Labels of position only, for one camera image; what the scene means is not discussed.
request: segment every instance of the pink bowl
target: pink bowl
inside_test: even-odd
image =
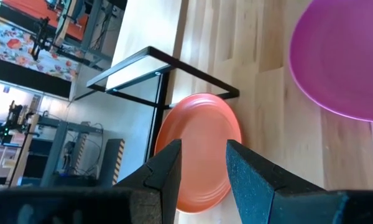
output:
[[[309,98],[373,121],[373,0],[314,0],[294,30],[289,57]]]

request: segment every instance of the orange plate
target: orange plate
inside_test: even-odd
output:
[[[182,139],[177,208],[199,213],[220,203],[231,189],[226,170],[226,141],[241,142],[241,130],[232,109],[212,94],[183,99],[165,118],[155,153],[173,139]]]

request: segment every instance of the cable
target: cable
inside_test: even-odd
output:
[[[69,167],[70,170],[74,170],[75,171],[75,174],[79,174],[80,176],[83,176],[83,177],[96,177],[94,174],[91,174],[91,175],[86,175],[87,171],[85,170],[82,170],[82,169],[76,169],[74,167]]]
[[[98,25],[103,24],[103,23],[105,22],[106,19],[107,19],[107,16],[105,15],[104,19],[103,19],[101,22],[97,22],[97,23],[95,24],[95,26],[98,26]]]
[[[105,15],[104,20],[101,22],[101,33],[99,34],[97,39],[95,39],[94,41],[91,41],[91,43],[90,43],[90,45],[91,45],[94,42],[93,49],[95,49],[95,50],[98,48],[98,43],[100,42],[99,40],[101,40],[101,38],[104,36],[105,32],[107,31],[107,29],[103,29],[103,27],[104,27],[104,24],[106,22],[108,22],[108,19],[110,19],[110,16],[111,15],[109,15],[109,14]]]
[[[53,118],[57,118],[57,119],[59,119],[60,121],[63,121],[62,118],[60,118],[60,117],[58,117],[58,116],[55,116],[55,115],[53,115],[53,114],[50,114],[50,113],[48,112],[48,110],[45,110],[45,111],[32,110],[32,111],[34,111],[34,112],[36,112],[36,113],[41,113],[41,114],[39,114],[39,115],[41,115],[41,116],[44,116],[44,114],[47,113],[47,116],[51,116],[51,117],[53,117]]]
[[[99,159],[101,158],[102,148],[104,147],[104,126],[101,123],[95,123],[95,124],[91,125],[91,127],[96,126],[96,125],[100,125],[101,130],[102,130],[101,147],[98,144],[96,144],[95,142],[93,142],[92,140],[86,139],[86,140],[94,143],[99,148],[99,154],[98,154],[97,160],[90,168],[87,169],[87,172],[91,172],[94,169],[94,167],[98,165]]]
[[[73,102],[75,102],[75,98],[76,98],[76,96],[74,96],[73,99],[71,99],[71,100],[69,101],[69,104],[68,104],[67,108],[69,108],[69,106],[70,106]]]
[[[72,141],[74,142],[75,140],[76,140],[76,137],[74,137],[72,134],[70,134],[68,131],[67,131],[67,134],[69,134],[70,135],[70,137],[72,137]]]

